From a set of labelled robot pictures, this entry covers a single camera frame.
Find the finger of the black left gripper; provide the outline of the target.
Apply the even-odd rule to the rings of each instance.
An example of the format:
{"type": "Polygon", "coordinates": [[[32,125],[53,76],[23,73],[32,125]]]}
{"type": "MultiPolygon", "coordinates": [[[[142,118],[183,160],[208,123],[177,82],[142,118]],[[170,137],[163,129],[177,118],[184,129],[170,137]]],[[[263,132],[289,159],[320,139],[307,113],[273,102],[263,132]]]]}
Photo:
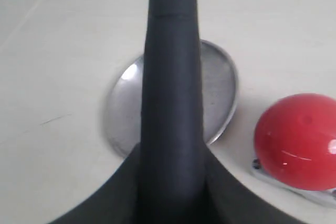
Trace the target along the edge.
{"type": "Polygon", "coordinates": [[[207,223],[303,223],[267,203],[239,182],[209,150],[204,149],[207,223]]]}
{"type": "Polygon", "coordinates": [[[52,223],[136,223],[140,147],[89,198],[52,223]]]}

